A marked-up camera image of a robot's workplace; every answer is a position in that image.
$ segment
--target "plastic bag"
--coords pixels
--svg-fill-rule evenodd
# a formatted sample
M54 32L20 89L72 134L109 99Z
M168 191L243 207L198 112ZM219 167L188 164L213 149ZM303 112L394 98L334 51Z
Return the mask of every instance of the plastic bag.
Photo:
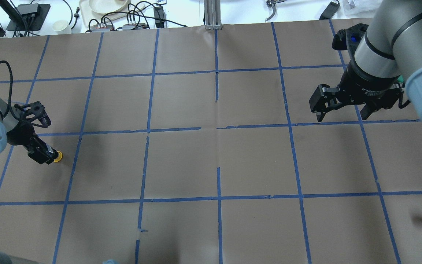
M382 0L344 0L346 15L354 15L360 12L367 12L379 8Z

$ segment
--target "metal post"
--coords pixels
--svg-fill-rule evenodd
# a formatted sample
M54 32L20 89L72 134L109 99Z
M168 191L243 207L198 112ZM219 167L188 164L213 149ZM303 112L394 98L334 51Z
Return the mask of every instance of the metal post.
M221 0L204 0L204 27L208 30L221 29Z

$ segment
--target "yellow round object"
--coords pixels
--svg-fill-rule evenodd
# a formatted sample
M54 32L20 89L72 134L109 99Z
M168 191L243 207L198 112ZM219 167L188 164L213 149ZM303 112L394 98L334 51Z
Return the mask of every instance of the yellow round object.
M63 159L63 153L60 151L57 151L57 152L58 152L58 157L53 162L59 162L60 160Z

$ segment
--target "blue grid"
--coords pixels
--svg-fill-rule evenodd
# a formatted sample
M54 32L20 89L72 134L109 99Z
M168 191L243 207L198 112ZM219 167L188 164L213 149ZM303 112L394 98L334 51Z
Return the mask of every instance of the blue grid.
M333 34L333 24L330 22L330 28L332 29ZM40 57L40 61L37 67L37 71L35 73L35 76L33 80L15 80L15 82L31 82L31 87L29 94L27 96L27 101L30 99L30 95L32 93L33 87L35 85L35 82L39 81L60 81L60 80L83 80L83 79L90 79L89 84L89 92L87 94L87 99L85 103L84 108L84 115L82 119L82 125L80 132L65 132L65 133L45 133L45 134L39 134L40 136L78 136L79 141L77 144L77 149L75 152L75 158L73 162L72 172L69 180L69 186L67 189L66 198L64 201L37 201L37 202L0 202L0 206L19 206L19 205L63 205L63 212L62 217L60 220L60 227L59 232L57 235L57 241L53 256L52 263L56 263L57 253L60 245L60 238L62 235L63 230L63 224L64 219L66 216L66 209L69 204L125 204L125 203L139 203L140 209L139 209L139 215L138 215L138 228L141 229L142 224L142 208L145 202L186 202L186 201L217 201L218 202L218 240L219 240L219 263L223 263L223 248L222 248L222 214L221 214L221 201L222 200L231 200L231 199L299 199L300 201L300 212L301 212L301 220L303 223L303 232L304 232L304 238L305 238L305 244L306 244L306 251L307 251L307 258L308 263L311 263L311 256L310 256L310 246L308 242L308 235L307 235L307 226L305 223L305 213L304 213L304 207L303 207L303 199L304 198L320 198L320 197L370 197L370 196L379 196L381 203L382 203L382 209L384 211L385 215L385 221L387 223L387 227L390 234L390 239L392 240L392 247L394 249L395 257L397 258L397 262L401 263L400 256L398 254L395 240L393 237L393 232L390 226L390 221L388 219L388 213L387 209L385 207L385 202L383 199L383 196L385 195L417 195L422 194L422 191L400 191L400 192L383 192L380 188L380 184L377 182L377 173L375 171L375 165L372 159L372 155L370 152L369 142L367 140L364 126L363 124L382 124L382 123L389 123L389 122L419 122L419 120L379 120L379 121L362 121L359 114L359 109L356 106L356 113L358 115L358 121L347 121L347 122L307 122L307 123L292 123L290 119L290 115L288 112L288 101L286 98L286 89L284 85L284 77L283 77L283 70L290 70L290 69L310 69L310 68L318 68L318 67L343 67L345 68L345 62L343 61L343 57L341 55L341 52L339 52L341 64L340 65L308 65L308 66L296 66L296 67L283 67L281 65L281 58L280 58L280 51L278 46L278 40L276 35L276 30L274 28L274 24L271 23L271 29L273 31L275 46L276 46L276 52L278 55L278 67L265 67L265 68L255 68L255 69L229 69L229 70L219 70L218 69L218 32L215 31L215 56L216 56L216 69L215 70L208 70L208 71L188 71L188 72L168 72L168 73L155 73L155 65L156 65L156 59L157 59L157 48L158 48L158 40L159 40L159 30L157 30L156 33L156 42L155 42L155 50L154 50L154 62L153 62L153 71L151 74L126 74L126 75L108 75L108 76L95 76L96 69L97 69L97 63L99 60L99 54L100 49L102 45L103 40L103 33L101 33L100 41L99 41L99 48L97 50L97 56L95 60L95 65L93 69L93 73L89 77L68 77L68 78L46 78L46 79L37 79L38 71L40 70L40 66L42 64L42 60L45 55L45 51L48 46L49 42L49 36L47 37L47 40L45 42L45 47L42 52L42 55ZM142 186L141 186L141 198L140 199L110 199L110 200L89 200L89 201L69 201L69 194L72 186L72 180L73 175L75 173L75 167L77 164L77 157L79 155L79 149L82 141L82 136L86 134L110 134L110 133L154 133L154 132L168 132L168 131L192 131L192 130L200 130L201 127L186 127L186 128L171 128L171 129L151 129L150 128L150 120L151 120L151 110L152 110L152 97L153 97L153 89L154 89L154 77L156 75L180 75L180 74L202 74L202 73L216 73L216 101L219 99L219 90L218 90L218 74L220 72L251 72L251 71L262 71L262 70L279 70L280 71L280 78L281 78L281 85L282 85L282 93L283 93L283 99L286 109L286 117L288 119L287 124L266 124L266 125L239 125L239 126L228 126L228 127L221 127L217 129L243 129L243 128L261 128L261 127L288 127L289 129L289 135L290 135L290 141L291 141L291 149L293 154L293 162L295 165L295 172L296 172L296 182L298 187L298 194L280 194L280 195L244 195L244 196L221 196L221 170L220 168L217 168L217 196L215 197L184 197L184 198L170 198L170 199L144 199L144 188L145 188L145 181L146 181L146 168L147 168L147 157L148 157L148 147L149 147L149 137L146 139L146 147L145 147L145 155L144 155L144 170L143 170L143 176L142 176ZM84 125L85 125L85 119L87 114L87 109L89 105L89 99L90 99L90 93L92 91L92 84L96 78L115 78L115 77L136 77L136 76L151 76L151 92L149 97L149 109L148 109L148 127L146 130L135 130L135 131L98 131L98 132L84 132ZM0 81L0 83L8 83L9 81ZM293 141L293 133L292 133L292 127L295 126L307 126L307 125L346 125L346 124L359 124L360 129L362 131L362 135L364 138L364 142L366 145L366 151L368 152L368 156L370 159L370 164L372 167L372 172L374 179L377 184L377 192L355 192L355 193L333 193L333 194L303 194L301 186L300 186L300 178L299 178L299 172L298 172L298 166L297 166L297 156L296 156L296 150L294 146ZM13 152L13 146L11 146L9 154L7 156L7 160L5 161L5 166L0 178L0 188L2 185L2 182L4 180L5 172L7 170L7 166L10 161L11 154ZM136 242L136 262L138 261L139 257L139 240Z

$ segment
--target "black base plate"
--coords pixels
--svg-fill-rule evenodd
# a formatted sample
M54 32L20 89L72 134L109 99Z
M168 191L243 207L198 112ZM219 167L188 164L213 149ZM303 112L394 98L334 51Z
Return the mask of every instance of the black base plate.
M40 14L38 14L35 19L34 22L32 23L32 25L29 28L29 31L38 31L40 29L42 29L42 25L43 22L45 22L45 18L47 18L48 15L48 11L50 10L51 5L50 4L40 4ZM14 21L10 21L9 25L7 25L7 31L15 31L15 26L16 24L14 23ZM17 31L24 31L25 29L22 27L17 27Z

